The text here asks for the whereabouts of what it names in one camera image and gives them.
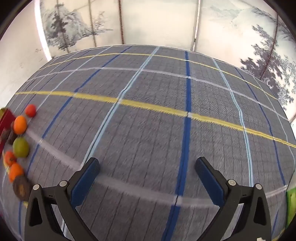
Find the dark brown passion fruit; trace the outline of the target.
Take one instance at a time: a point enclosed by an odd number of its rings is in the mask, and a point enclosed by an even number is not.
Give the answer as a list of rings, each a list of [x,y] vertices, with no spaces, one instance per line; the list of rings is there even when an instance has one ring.
[[[20,175],[13,181],[13,190],[20,201],[29,201],[32,185],[26,176]]]

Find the large orange tangerine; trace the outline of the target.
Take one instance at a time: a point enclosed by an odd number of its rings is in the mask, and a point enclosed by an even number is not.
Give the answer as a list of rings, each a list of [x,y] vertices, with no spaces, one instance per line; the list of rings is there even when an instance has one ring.
[[[11,183],[13,183],[16,177],[24,176],[24,175],[25,175],[24,170],[19,163],[15,162],[11,165],[10,172],[9,172],[9,180]]]

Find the red persimmon fruit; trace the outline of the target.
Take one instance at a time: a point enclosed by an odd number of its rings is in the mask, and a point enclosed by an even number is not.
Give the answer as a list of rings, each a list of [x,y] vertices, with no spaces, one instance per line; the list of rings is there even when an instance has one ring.
[[[16,163],[17,158],[15,157],[12,151],[6,151],[4,154],[4,161],[5,163],[11,167],[12,164]]]

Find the green round fruit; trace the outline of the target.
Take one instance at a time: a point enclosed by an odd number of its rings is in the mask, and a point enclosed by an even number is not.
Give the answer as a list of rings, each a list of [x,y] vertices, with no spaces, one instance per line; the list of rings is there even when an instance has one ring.
[[[13,142],[13,153],[17,158],[26,158],[29,155],[30,146],[24,137],[18,137]]]

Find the dark wrinkled passion fruit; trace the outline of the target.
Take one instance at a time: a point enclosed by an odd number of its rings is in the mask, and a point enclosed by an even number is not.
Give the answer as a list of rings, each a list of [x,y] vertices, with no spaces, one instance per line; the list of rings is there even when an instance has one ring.
[[[9,145],[13,145],[15,139],[18,137],[17,134],[15,134],[13,131],[10,132],[9,137],[7,139],[7,142]]]

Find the dark purple passion fruit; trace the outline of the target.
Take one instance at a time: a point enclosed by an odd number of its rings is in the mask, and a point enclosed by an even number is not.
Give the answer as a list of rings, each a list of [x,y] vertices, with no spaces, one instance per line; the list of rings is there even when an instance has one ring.
[[[8,137],[9,137],[9,134],[10,134],[10,130],[3,130],[1,136],[0,136],[0,141],[1,142],[6,142]]]

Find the small orange tangerine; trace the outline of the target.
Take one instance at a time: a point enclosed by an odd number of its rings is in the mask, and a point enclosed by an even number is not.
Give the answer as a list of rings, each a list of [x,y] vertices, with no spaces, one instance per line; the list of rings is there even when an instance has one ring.
[[[27,129],[27,120],[23,115],[19,115],[16,117],[13,130],[16,135],[22,135]]]

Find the red gold toffee tin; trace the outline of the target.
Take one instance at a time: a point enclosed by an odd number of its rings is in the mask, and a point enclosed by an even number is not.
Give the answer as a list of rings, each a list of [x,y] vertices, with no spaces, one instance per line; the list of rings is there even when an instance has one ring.
[[[6,143],[12,145],[15,141],[17,135],[14,133],[13,125],[16,117],[8,108],[1,108],[1,126],[0,126],[0,134],[1,134],[1,146],[0,152],[2,153],[4,150],[4,146]]]

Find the small red persimmon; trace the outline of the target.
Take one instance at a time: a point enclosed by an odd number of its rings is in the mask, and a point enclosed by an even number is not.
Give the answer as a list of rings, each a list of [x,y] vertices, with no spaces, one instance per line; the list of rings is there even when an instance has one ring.
[[[37,113],[37,108],[34,104],[28,104],[25,108],[25,114],[26,116],[28,116],[29,118],[33,118],[35,117]]]

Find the green object at edge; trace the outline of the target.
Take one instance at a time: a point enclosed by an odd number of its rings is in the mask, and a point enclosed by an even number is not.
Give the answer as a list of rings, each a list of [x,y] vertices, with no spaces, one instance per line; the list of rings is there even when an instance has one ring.
[[[287,190],[287,222],[286,227],[292,222],[296,212],[296,188]]]

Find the grey plaid tablecloth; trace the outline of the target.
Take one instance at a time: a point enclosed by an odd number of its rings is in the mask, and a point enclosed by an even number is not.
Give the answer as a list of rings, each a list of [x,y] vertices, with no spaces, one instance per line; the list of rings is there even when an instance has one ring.
[[[123,45],[41,60],[19,84],[1,61],[1,106],[33,104],[20,161],[42,187],[87,159],[101,171],[78,213],[98,240],[197,240],[218,211],[194,169],[205,157],[267,197],[271,236],[285,230],[295,137],[272,88],[223,61]]]

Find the painted landscape folding screen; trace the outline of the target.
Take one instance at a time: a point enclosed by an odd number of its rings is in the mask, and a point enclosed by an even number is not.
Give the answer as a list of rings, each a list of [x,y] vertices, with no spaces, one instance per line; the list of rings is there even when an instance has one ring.
[[[200,52],[267,83],[295,111],[295,40],[264,1],[40,1],[49,51],[59,56],[111,44]]]

